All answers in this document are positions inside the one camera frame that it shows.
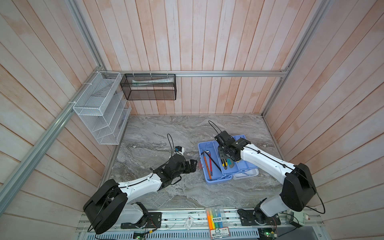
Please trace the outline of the white blue tool box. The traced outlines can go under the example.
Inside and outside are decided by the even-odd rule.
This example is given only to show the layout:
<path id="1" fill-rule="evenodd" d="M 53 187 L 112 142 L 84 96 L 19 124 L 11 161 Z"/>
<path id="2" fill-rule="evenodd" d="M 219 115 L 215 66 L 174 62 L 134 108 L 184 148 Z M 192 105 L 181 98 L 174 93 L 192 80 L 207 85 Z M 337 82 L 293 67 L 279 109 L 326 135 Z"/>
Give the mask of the white blue tool box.
<path id="1" fill-rule="evenodd" d="M 225 159 L 224 152 L 216 141 L 201 142 L 198 150 L 208 185 L 259 175 L 259 169 L 254 164 L 244 160 L 234 162 L 229 158 Z"/>

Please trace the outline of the black long hex key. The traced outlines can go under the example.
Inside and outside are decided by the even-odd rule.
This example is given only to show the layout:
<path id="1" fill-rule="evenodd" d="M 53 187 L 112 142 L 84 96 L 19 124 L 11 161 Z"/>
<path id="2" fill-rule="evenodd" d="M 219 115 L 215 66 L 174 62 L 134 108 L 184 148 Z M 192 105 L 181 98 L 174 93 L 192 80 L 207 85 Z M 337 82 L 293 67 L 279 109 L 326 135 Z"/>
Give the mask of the black long hex key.
<path id="1" fill-rule="evenodd" d="M 217 167 L 217 169 L 222 172 L 221 168 L 218 166 L 218 164 L 214 161 L 214 159 L 212 158 L 212 163 Z"/>

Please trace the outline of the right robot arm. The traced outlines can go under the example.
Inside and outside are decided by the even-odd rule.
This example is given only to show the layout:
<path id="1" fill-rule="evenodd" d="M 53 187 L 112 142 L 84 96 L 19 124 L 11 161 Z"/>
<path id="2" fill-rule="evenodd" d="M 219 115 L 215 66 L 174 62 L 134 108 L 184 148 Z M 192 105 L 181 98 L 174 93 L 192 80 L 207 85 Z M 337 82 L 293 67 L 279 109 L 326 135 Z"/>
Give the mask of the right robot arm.
<path id="1" fill-rule="evenodd" d="M 249 140 L 235 140 L 226 131 L 215 140 L 232 161 L 246 161 L 267 172 L 283 187 L 281 193 L 261 201 L 255 207 L 255 216 L 261 221 L 286 210 L 302 211 L 317 194 L 310 169 L 305 164 L 294 165 L 278 159 L 252 144 Z"/>

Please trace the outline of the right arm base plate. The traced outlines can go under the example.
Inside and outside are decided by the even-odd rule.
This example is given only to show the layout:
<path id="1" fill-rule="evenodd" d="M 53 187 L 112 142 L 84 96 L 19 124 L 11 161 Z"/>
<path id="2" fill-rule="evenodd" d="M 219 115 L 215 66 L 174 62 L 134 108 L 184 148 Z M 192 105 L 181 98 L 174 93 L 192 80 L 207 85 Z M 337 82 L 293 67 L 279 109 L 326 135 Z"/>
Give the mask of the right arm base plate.
<path id="1" fill-rule="evenodd" d="M 276 214 L 273 217 L 266 217 L 255 210 L 238 209 L 238 215 L 242 226 L 278 226 L 281 225 L 281 219 Z"/>

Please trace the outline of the orange handled tool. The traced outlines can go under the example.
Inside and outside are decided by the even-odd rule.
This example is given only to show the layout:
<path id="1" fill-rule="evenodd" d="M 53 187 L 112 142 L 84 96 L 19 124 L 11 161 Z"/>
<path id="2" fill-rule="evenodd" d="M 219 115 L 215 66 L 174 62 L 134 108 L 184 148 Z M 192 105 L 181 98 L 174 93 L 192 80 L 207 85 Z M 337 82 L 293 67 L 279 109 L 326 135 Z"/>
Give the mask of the orange handled tool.
<path id="1" fill-rule="evenodd" d="M 205 160 L 205 165 L 206 165 L 206 169 L 207 169 L 207 173 L 208 173 L 208 176 L 209 176 L 209 180 L 211 181 L 212 179 L 210 179 L 210 164 L 209 164 L 209 157 L 207 155 L 203 155 L 204 156 L 204 160 Z"/>

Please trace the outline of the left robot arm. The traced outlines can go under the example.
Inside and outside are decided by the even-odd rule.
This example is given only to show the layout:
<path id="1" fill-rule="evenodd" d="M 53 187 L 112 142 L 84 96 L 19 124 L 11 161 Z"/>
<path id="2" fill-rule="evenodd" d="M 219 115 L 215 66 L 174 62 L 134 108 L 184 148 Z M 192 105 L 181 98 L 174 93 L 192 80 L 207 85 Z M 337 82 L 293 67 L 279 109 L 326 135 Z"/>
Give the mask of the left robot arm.
<path id="1" fill-rule="evenodd" d="M 194 173 L 197 165 L 198 161 L 186 160 L 183 154 L 176 153 L 145 177 L 120 183 L 107 180 L 83 207 L 90 221 L 88 232 L 95 231 L 100 235 L 116 223 L 147 227 L 150 221 L 148 210 L 140 202 L 129 202 L 176 184 L 175 179 L 180 181 L 182 174 Z"/>

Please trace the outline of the red handled screwdriver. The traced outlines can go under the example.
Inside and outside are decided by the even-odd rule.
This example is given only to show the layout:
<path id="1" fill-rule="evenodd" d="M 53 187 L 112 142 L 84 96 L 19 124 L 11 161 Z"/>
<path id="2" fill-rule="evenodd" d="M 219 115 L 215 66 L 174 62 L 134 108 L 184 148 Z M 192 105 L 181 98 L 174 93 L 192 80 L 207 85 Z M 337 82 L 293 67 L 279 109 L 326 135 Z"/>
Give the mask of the red handled screwdriver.
<path id="1" fill-rule="evenodd" d="M 210 152 L 208 152 L 207 155 L 209 156 L 209 159 L 210 159 L 210 179 L 212 179 L 212 175 L 213 175 L 212 158 L 211 158 Z"/>

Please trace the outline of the teal utility knife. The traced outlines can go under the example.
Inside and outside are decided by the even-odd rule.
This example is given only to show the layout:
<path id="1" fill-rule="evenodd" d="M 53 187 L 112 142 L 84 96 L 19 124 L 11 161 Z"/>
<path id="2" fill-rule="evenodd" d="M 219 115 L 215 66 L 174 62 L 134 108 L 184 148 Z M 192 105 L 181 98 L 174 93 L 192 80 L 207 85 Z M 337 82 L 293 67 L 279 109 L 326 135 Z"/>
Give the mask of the teal utility knife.
<path id="1" fill-rule="evenodd" d="M 230 168 L 233 168 L 235 166 L 234 162 L 230 159 L 227 159 L 227 163 Z"/>

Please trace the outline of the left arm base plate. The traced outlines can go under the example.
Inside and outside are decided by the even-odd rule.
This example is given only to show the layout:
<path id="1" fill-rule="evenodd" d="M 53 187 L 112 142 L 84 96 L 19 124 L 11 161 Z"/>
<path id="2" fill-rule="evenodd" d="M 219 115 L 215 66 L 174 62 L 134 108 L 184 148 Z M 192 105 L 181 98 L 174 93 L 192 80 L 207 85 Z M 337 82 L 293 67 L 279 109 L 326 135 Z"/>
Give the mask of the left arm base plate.
<path id="1" fill-rule="evenodd" d="M 161 227 L 162 213 L 161 212 L 152 212 L 144 214 L 142 218 L 135 224 L 132 223 L 122 223 L 121 229 L 157 229 Z"/>

